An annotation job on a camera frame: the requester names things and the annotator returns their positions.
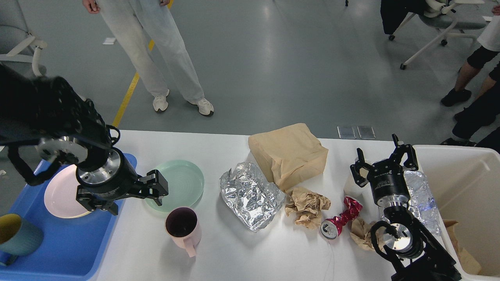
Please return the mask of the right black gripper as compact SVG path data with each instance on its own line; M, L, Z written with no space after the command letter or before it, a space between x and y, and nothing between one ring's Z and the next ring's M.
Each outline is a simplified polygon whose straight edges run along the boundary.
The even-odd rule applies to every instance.
M379 207L407 206L410 194L405 182L404 171L417 171L419 169L413 146L404 144L394 133L392 139L395 149L389 160L382 160L371 165L366 162L363 150L357 148L357 159L354 164L350 165L355 184L364 187L370 183L373 201ZM368 172L368 176L361 174L362 169Z

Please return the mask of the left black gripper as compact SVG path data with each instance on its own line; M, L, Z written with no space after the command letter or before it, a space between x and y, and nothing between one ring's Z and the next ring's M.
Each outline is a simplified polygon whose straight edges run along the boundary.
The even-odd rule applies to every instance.
M168 181L157 170L139 177L124 154L117 148L108 150L105 164L95 171L77 169L76 201L87 211L104 210L118 215L116 200L135 197L151 199L157 206L163 205L163 197L169 194ZM148 189L141 189L141 184Z

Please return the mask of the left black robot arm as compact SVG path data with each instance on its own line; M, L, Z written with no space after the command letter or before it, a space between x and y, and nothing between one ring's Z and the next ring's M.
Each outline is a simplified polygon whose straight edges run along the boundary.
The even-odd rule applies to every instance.
M30 80L1 65L1 145L30 186L64 164L76 166L76 201L87 211L118 214L117 200L151 199L162 206L168 182L157 170L136 173L116 147L120 131L106 124L62 77Z

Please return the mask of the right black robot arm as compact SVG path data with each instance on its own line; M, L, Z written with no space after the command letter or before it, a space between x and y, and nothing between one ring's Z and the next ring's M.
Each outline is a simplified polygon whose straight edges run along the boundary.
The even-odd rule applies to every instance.
M416 152L396 135L392 138L395 149L389 158L368 164L357 149L358 159L350 166L355 183L370 184L373 201L384 212L385 219L370 229L375 252L393 265L393 281L459 281L456 261L408 208L404 171L418 170Z

